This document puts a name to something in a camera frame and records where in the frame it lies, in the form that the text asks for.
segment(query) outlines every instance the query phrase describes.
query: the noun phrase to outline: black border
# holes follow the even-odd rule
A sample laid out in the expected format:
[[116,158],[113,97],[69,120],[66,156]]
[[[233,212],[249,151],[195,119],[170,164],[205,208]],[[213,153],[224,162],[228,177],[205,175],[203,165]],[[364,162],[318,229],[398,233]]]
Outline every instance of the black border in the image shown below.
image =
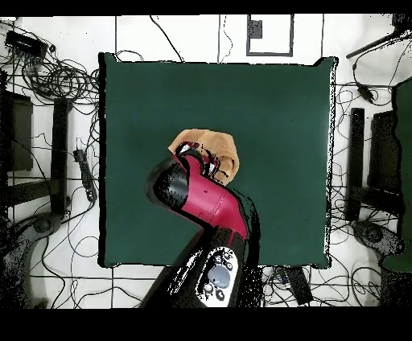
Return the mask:
[[[252,15],[247,15],[246,27],[249,27],[249,23],[252,21]],[[295,36],[295,15],[290,15],[290,33],[289,33],[289,52],[277,53],[277,52],[251,52],[250,51],[250,37],[249,32],[246,31],[246,56],[248,57],[293,57],[293,44]]]

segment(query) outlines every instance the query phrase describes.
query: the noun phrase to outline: black stand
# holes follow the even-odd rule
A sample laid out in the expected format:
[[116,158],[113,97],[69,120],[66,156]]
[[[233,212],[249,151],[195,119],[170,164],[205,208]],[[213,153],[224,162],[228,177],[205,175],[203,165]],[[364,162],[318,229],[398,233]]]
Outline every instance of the black stand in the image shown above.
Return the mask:
[[393,33],[380,38],[373,43],[370,43],[346,56],[346,59],[350,59],[360,53],[366,52],[371,48],[377,47],[382,43],[386,43],[391,39],[400,38],[407,30],[412,30],[412,17],[409,14],[392,14],[392,25],[395,26]]
[[[373,126],[378,119],[379,114],[377,113],[373,119]],[[401,216],[405,211],[405,204],[399,192],[389,192],[391,187],[382,186],[375,179],[376,188],[362,187],[364,127],[365,110],[352,108],[349,122],[348,171],[346,175],[348,188],[344,204],[344,219],[347,221],[359,220],[362,203],[394,216]]]
[[[0,308],[33,308],[29,279],[31,254],[38,240],[60,228],[68,204],[66,193],[68,112],[71,103],[55,99],[51,180],[7,186],[13,126],[11,96],[6,91],[6,73],[0,74]],[[7,223],[7,208],[50,195],[51,212],[29,217],[13,226]]]

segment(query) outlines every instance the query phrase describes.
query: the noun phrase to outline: black device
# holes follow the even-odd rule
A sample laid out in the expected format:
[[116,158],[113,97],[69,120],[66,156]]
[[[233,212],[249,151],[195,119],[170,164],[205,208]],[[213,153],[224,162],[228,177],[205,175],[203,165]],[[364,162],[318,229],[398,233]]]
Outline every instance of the black device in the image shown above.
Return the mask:
[[375,113],[371,122],[372,140],[368,186],[390,193],[401,193],[401,146],[395,135],[394,111]]
[[[31,149],[31,117],[33,115],[33,104],[30,97],[18,93],[6,92],[11,99],[12,122],[10,138],[27,149]],[[8,171],[30,171],[33,168],[33,158],[31,154],[24,150],[20,145],[11,145],[10,162],[7,164]]]
[[[397,171],[400,147],[394,139],[395,117],[392,113],[375,114],[372,122],[371,158],[369,163],[368,186],[362,186],[365,110],[352,108],[349,118],[348,170],[346,174],[347,191],[344,203],[344,219],[359,220],[361,204],[377,207],[394,216],[405,211],[400,192],[400,174]],[[382,130],[390,128],[384,140]]]
[[388,228],[367,220],[353,221],[351,226],[355,239],[374,250],[378,259],[401,254],[404,249],[402,239]]
[[303,268],[285,268],[285,272],[290,283],[292,294],[296,298],[296,302],[301,306],[302,304],[313,301],[311,287],[307,282]]
[[81,172],[81,182],[86,190],[87,200],[94,203],[97,200],[97,191],[94,187],[93,177],[90,173],[89,163],[83,150],[73,151],[74,160],[79,163]]
[[33,61],[41,61],[47,53],[48,45],[27,35],[20,35],[14,31],[6,34],[7,47],[13,48],[16,55],[27,57]]
[[[29,281],[31,254],[38,240],[60,227],[69,198],[66,193],[68,112],[65,98],[54,100],[51,179],[8,186],[12,155],[13,101],[6,91],[7,74],[0,71],[0,308],[33,308]],[[12,224],[8,207],[50,195],[51,212]]]
[[370,43],[352,53],[349,53],[346,58],[350,59],[360,53],[366,52],[371,48],[377,47],[382,43],[386,43],[391,39],[396,39],[401,37],[407,30],[412,30],[412,14],[392,14],[392,26],[394,26],[393,32],[390,35],[386,35],[373,43]]

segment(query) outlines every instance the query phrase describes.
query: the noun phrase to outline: black bar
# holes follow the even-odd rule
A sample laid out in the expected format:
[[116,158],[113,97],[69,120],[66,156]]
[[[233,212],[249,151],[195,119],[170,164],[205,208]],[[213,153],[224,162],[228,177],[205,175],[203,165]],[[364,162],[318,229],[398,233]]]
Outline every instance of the black bar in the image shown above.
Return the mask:
[[366,46],[364,46],[364,47],[362,47],[362,48],[360,48],[360,49],[358,49],[358,50],[356,50],[352,53],[349,53],[346,56],[346,59],[349,60],[352,57],[354,57],[355,55],[359,55],[360,53],[367,52],[367,50],[369,50],[371,48],[374,48],[378,45],[381,45],[382,43],[386,43],[387,41],[390,41],[391,39],[396,38],[398,36],[399,36],[399,34],[397,32],[396,33],[395,32],[391,33],[390,35],[386,35],[385,37],[380,38],[380,39],[374,41],[373,43],[370,43],[370,44],[368,44],[368,45],[366,45]]
[[364,203],[394,216],[401,216],[405,212],[405,204],[401,195],[375,190],[370,187],[351,186],[348,191],[349,189],[352,202]]
[[301,306],[302,304],[313,301],[311,287],[307,282],[303,268],[285,268],[285,271],[296,302]]
[[67,200],[68,112],[72,104],[66,98],[54,100],[53,142],[51,151],[51,180],[59,182],[59,192],[50,198],[51,212],[64,215]]
[[364,128],[365,110],[352,108],[349,118],[348,170],[346,172],[348,190],[344,204],[344,218],[347,221],[358,220],[361,211],[361,202],[352,197],[352,187],[362,187]]
[[4,192],[4,200],[7,206],[12,207],[21,203],[49,196],[50,192],[56,195],[60,191],[60,182],[34,181],[30,183],[20,183],[19,185],[9,186]]
[[12,131],[12,105],[6,91],[7,73],[0,70],[0,228],[3,220],[7,218],[7,202],[4,192],[8,186],[7,165],[11,156],[11,131]]

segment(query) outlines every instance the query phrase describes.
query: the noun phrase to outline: wire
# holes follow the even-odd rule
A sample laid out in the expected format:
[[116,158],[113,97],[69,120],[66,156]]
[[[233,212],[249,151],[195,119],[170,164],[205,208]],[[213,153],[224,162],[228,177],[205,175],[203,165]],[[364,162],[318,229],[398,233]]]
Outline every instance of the wire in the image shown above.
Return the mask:
[[151,15],[150,16],[150,20],[153,22],[154,25],[156,25],[159,30],[163,33],[163,35],[166,37],[167,41],[169,42],[169,44],[171,45],[171,48],[173,48],[173,50],[176,52],[176,55],[179,57],[180,62],[184,63],[184,60],[182,58],[182,56],[177,52],[177,50],[175,49],[175,47],[173,46],[173,44],[171,43],[171,40],[169,39],[169,37],[167,36],[166,32],[161,28],[161,26],[153,19],[153,17]]
[[[355,63],[354,63],[353,66],[352,66],[352,74],[353,74],[353,79],[355,80],[355,84],[356,84],[357,86],[359,86],[359,87],[366,87],[366,88],[368,88],[368,86],[360,83],[360,82],[357,80],[357,78],[356,78],[356,73],[355,73],[355,71],[356,71],[356,68],[357,68],[357,63],[358,63],[358,61],[359,61],[359,59],[360,59],[361,57],[363,57],[364,55],[369,54],[370,52],[376,51],[376,50],[378,50],[378,49],[382,49],[383,47],[387,47],[387,46],[389,46],[389,45],[393,45],[393,44],[398,43],[398,42],[400,42],[400,41],[402,41],[402,40],[409,39],[409,38],[411,38],[411,37],[412,37],[412,35],[407,35],[407,36],[405,36],[405,37],[403,37],[403,38],[401,37],[401,38],[392,39],[392,40],[390,40],[390,41],[387,42],[387,43],[383,43],[382,45],[379,45],[379,46],[377,46],[377,47],[375,47],[375,48],[372,48],[372,49],[370,49],[370,50],[367,50],[367,51],[365,51],[364,53],[362,53],[361,55],[359,55],[359,56],[356,58]],[[403,50],[402,54],[399,56],[399,59],[398,59],[398,62],[397,62],[397,64],[396,64],[395,71],[393,72],[392,78],[390,79],[389,84],[386,86],[387,91],[388,91],[389,94],[392,94],[391,84],[392,84],[392,81],[393,81],[393,79],[394,79],[397,71],[398,71],[398,66],[399,66],[399,64],[401,63],[401,59],[402,59],[402,57],[405,55],[405,52],[406,52],[407,48],[411,45],[411,43],[412,43],[412,39],[409,41],[409,43],[406,45],[405,49]],[[376,105],[376,106],[385,106],[385,105],[389,104],[391,101],[392,101],[392,100],[390,99],[389,101],[387,101],[387,102],[384,103],[384,104],[378,104],[378,103],[375,103],[375,102],[373,102],[373,101],[370,101],[370,103],[373,104],[373,105]]]
[[226,35],[226,38],[230,41],[230,49],[229,49],[229,53],[227,55],[225,55],[222,59],[222,61],[220,63],[223,63],[223,61],[225,60],[226,57],[230,56],[230,52],[232,52],[232,48],[233,48],[233,41],[230,39],[230,37],[227,35],[225,27],[226,27],[226,19],[228,18],[228,15],[225,16],[225,21],[223,22],[223,33]]

